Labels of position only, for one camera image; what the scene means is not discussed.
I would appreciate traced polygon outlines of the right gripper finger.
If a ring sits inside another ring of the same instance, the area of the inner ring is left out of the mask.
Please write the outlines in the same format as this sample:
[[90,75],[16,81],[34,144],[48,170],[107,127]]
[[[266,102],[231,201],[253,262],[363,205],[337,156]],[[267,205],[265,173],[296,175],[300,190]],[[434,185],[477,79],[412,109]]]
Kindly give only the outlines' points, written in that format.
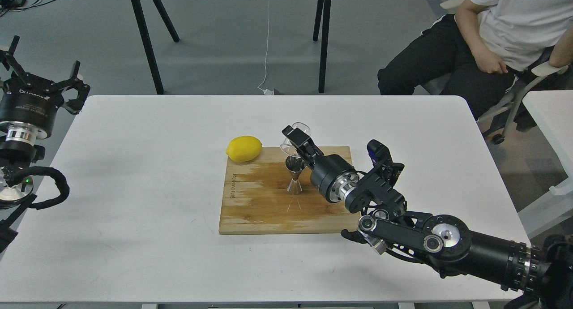
[[299,128],[286,126],[282,134],[295,149],[294,157],[302,159],[314,159],[316,157],[316,145],[309,135]]

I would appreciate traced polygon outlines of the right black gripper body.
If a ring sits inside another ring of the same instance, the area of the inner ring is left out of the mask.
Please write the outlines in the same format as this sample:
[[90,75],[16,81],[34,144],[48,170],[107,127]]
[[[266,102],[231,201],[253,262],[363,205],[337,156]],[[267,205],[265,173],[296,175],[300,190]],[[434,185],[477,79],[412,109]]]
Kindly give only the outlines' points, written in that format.
[[310,181],[329,203],[337,203],[345,198],[359,180],[354,167],[338,154],[324,155],[315,148],[313,152],[301,152],[301,158],[311,169]]

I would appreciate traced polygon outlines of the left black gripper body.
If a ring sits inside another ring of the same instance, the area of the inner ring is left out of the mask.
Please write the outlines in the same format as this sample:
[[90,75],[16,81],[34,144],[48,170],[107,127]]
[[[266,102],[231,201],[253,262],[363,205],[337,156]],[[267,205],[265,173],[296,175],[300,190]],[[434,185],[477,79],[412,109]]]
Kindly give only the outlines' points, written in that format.
[[40,87],[27,88],[16,79],[4,82],[4,95],[1,99],[1,131],[7,132],[8,126],[25,123],[35,126],[39,139],[51,136],[56,114],[63,105],[62,91],[44,91],[43,85],[50,81],[39,81]]

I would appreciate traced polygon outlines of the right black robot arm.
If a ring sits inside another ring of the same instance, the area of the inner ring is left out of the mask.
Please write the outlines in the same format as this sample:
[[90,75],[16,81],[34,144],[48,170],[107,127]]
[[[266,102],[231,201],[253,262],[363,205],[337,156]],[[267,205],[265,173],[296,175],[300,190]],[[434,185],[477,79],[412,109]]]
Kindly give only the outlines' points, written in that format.
[[311,170],[311,183],[321,195],[330,203],[343,202],[350,213],[360,212],[357,229],[342,230],[342,237],[430,266],[441,278],[471,275],[504,291],[522,290],[506,309],[572,307],[572,236],[554,234],[539,248],[474,232],[452,215],[408,211],[394,189],[404,165],[393,162],[381,142],[368,142],[373,168],[365,173],[337,154],[323,154],[299,128],[288,126],[282,133]]

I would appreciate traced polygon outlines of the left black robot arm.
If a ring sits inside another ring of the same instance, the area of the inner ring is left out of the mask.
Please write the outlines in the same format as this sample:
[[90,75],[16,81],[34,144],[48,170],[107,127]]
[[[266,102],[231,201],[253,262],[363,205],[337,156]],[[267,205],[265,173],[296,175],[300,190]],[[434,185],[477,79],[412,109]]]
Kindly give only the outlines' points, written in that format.
[[[45,156],[45,148],[36,141],[51,136],[59,108],[72,115],[80,113],[90,91],[90,86],[78,75],[78,61],[74,62],[69,79],[60,82],[25,72],[14,57],[19,40],[14,36],[10,47],[1,50],[1,63],[12,72],[10,78],[1,83],[4,93],[0,105],[1,209],[14,208],[11,215],[1,221],[1,250],[6,250],[17,237],[12,224],[26,209],[50,208],[69,197],[69,185],[59,170],[35,165]],[[32,191],[34,176],[52,178],[59,195],[36,202]]]

